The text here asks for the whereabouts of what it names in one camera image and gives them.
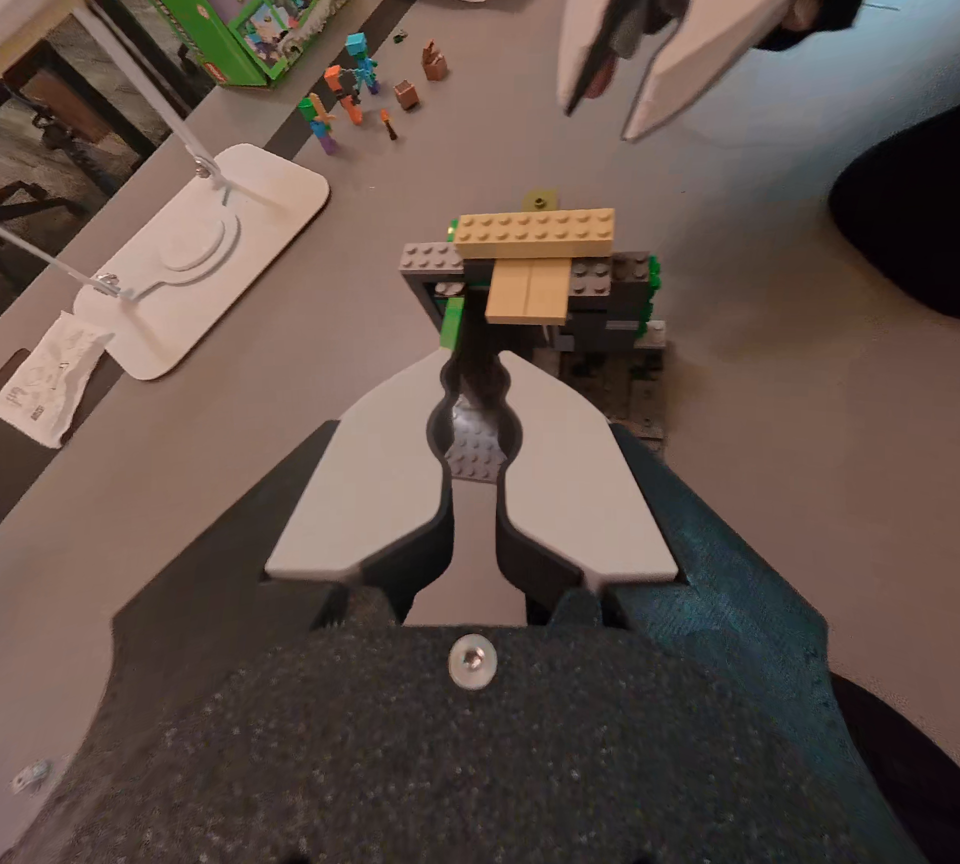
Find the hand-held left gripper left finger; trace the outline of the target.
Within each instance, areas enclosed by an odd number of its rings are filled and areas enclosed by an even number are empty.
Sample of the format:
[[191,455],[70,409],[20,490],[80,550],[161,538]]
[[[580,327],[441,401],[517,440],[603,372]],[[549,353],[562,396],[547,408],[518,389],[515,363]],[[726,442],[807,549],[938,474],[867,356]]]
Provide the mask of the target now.
[[273,580],[380,590],[403,620],[448,568],[454,515],[445,372],[434,351],[359,398],[342,415],[264,570]]

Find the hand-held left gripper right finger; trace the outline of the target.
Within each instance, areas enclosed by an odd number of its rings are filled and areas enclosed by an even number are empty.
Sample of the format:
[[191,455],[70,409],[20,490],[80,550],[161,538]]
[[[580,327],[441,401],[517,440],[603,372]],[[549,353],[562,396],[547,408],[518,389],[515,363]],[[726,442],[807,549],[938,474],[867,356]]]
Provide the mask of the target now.
[[498,354],[508,436],[498,569],[552,613],[564,595],[675,583],[680,568],[606,416],[510,350]]

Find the grey green toy brick model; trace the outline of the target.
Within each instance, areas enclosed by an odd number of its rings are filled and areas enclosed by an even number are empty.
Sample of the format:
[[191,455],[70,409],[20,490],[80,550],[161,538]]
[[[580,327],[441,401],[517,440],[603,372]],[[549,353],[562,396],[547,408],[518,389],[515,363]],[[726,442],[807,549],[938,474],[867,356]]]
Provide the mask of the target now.
[[[559,209],[554,190],[529,192],[518,211]],[[649,450],[666,450],[666,323],[654,315],[663,265],[645,250],[609,256],[463,259],[454,219],[440,241],[403,246],[398,271],[439,331],[462,354],[446,460],[454,478],[495,484],[509,447],[498,404],[505,380],[494,356],[517,352],[570,386]]]

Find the long tan toy brick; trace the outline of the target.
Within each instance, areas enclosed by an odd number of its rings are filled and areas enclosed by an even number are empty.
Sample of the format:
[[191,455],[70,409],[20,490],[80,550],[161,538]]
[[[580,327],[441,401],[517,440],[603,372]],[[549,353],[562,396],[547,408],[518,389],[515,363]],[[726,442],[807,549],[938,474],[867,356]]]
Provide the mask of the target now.
[[462,215],[453,245],[462,259],[608,257],[614,248],[613,208]]

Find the grey desk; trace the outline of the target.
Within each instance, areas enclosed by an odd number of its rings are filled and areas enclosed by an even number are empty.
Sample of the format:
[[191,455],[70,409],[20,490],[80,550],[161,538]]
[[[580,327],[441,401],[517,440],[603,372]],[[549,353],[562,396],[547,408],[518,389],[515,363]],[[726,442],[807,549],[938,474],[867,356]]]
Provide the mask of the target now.
[[[406,242],[538,187],[616,209],[662,265],[669,466],[828,620],[834,671],[958,759],[958,321],[876,273],[826,196],[958,103],[958,0],[867,0],[853,29],[750,53],[678,120],[619,139],[639,58],[566,117],[565,0],[415,0],[377,53],[421,107],[341,125],[327,208],[169,375],[116,381],[2,522],[2,851],[78,751],[114,615],[323,422],[431,354]],[[430,41],[449,73],[426,79]]]

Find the wooden background desk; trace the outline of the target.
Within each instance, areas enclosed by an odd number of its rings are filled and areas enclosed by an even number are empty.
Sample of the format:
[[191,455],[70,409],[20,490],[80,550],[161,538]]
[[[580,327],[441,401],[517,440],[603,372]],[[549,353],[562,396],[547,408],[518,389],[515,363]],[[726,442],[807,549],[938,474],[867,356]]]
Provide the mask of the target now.
[[[186,40],[149,0],[92,0],[151,83],[179,116],[188,116],[213,88]],[[112,59],[72,16],[2,74],[2,103],[17,95],[48,108],[84,143],[121,141],[144,162],[169,135]]]

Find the cyan toy figure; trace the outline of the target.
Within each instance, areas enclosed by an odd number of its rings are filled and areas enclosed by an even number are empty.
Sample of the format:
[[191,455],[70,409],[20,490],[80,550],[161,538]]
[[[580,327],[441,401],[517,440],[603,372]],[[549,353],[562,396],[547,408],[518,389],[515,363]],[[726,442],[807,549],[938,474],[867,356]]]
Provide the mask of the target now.
[[356,89],[360,91],[361,88],[365,88],[371,95],[378,95],[380,91],[378,63],[369,53],[365,33],[357,31],[349,34],[345,39],[344,49],[354,62],[352,76]]

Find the orange toy figure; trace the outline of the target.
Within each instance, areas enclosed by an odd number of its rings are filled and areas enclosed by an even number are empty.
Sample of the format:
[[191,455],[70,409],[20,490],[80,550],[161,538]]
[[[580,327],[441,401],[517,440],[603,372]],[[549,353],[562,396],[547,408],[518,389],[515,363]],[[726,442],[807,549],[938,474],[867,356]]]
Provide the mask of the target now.
[[342,106],[350,122],[354,126],[362,126],[364,116],[359,93],[355,87],[344,84],[345,73],[341,65],[332,64],[324,70],[322,77],[337,102]]

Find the black rounded object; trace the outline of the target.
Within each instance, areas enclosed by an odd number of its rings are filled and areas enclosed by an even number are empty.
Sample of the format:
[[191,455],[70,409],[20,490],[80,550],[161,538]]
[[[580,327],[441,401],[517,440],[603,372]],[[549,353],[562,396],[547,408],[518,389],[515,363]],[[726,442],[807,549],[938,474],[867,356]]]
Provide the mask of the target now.
[[959,318],[959,108],[886,138],[831,187],[838,232],[924,307]]

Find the white book stand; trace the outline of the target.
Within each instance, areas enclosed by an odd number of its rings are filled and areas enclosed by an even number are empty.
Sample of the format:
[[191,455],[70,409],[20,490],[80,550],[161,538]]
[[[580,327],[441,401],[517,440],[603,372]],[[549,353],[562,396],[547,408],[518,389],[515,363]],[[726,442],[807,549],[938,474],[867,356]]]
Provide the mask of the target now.
[[81,285],[73,314],[112,334],[106,350],[129,377],[178,366],[330,199],[330,184],[250,143],[213,155],[166,102],[92,0],[2,0],[2,67],[72,13],[163,117],[195,177],[110,258],[85,275],[2,227],[2,239]]

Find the green purple toy figure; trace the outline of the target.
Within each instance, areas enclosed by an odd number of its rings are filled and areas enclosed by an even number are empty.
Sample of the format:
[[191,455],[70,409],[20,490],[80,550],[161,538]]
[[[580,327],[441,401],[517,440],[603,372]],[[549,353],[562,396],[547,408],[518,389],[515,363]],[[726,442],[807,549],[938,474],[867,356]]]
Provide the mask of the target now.
[[309,125],[311,133],[327,155],[333,156],[339,152],[339,145],[332,132],[332,123],[335,120],[325,108],[316,92],[310,92],[300,99],[296,110]]

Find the small white paper leaflet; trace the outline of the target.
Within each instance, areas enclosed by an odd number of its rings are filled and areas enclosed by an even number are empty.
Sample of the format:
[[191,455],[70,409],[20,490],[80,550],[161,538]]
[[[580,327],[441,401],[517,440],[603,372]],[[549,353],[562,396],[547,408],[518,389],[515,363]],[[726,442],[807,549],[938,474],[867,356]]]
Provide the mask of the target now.
[[1,420],[58,450],[114,332],[63,311],[1,389]]

